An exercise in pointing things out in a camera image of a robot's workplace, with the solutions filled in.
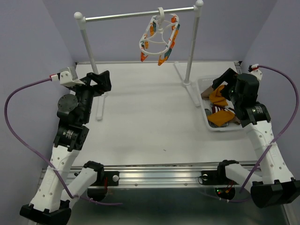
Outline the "mustard brown striped sock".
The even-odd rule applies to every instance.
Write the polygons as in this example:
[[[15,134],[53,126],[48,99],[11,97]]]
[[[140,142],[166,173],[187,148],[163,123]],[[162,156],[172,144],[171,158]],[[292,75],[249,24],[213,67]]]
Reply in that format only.
[[[222,96],[221,91],[224,89],[225,85],[220,85],[209,95],[209,100],[212,104],[218,106],[228,106],[227,100]]]

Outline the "white round clip hanger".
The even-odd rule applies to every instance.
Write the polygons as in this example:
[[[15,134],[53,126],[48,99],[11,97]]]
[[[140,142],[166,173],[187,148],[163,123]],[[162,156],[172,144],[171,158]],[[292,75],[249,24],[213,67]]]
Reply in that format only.
[[[175,39],[179,33],[179,17],[177,14],[165,14],[162,7],[158,8],[159,14],[151,20],[139,41],[139,48],[147,58],[149,56],[162,56],[169,48],[174,48]]]

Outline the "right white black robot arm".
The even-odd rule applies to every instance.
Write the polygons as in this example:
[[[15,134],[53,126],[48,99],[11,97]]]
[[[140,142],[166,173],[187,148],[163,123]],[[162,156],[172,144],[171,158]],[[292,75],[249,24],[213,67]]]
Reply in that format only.
[[[250,139],[257,162],[251,171],[235,160],[224,160],[216,170],[216,179],[221,183],[229,180],[247,190],[259,208],[292,203],[300,195],[300,182],[288,169],[277,145],[277,139],[289,124],[274,136],[269,112],[257,101],[262,77],[260,65],[254,65],[249,73],[237,74],[231,68],[215,79],[212,87],[227,84],[221,95],[230,100],[243,130]]]

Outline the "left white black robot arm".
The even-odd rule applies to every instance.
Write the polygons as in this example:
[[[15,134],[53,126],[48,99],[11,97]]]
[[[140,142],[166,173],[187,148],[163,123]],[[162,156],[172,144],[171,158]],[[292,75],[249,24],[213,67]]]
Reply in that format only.
[[[108,70],[88,73],[78,79],[77,74],[63,71],[50,76],[50,81],[59,81],[73,91],[58,101],[58,130],[53,141],[50,165],[37,193],[27,205],[20,209],[20,215],[40,225],[65,225],[72,207],[91,184],[104,181],[104,166],[88,161],[73,181],[67,185],[69,171],[83,148],[88,136],[93,98],[111,91],[112,84]]]

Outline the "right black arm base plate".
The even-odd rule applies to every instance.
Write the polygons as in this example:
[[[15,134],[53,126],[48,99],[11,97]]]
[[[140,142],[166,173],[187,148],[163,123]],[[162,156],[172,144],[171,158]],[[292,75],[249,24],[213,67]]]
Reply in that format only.
[[[200,175],[200,183],[203,185],[219,185],[221,184],[218,178],[217,170],[202,170]]]

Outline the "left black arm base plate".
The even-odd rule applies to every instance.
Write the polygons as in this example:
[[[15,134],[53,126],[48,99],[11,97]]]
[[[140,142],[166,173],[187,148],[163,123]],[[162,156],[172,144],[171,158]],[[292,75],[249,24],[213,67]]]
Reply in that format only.
[[[92,187],[108,187],[119,185],[120,172],[119,171],[102,171],[97,173],[97,178]]]

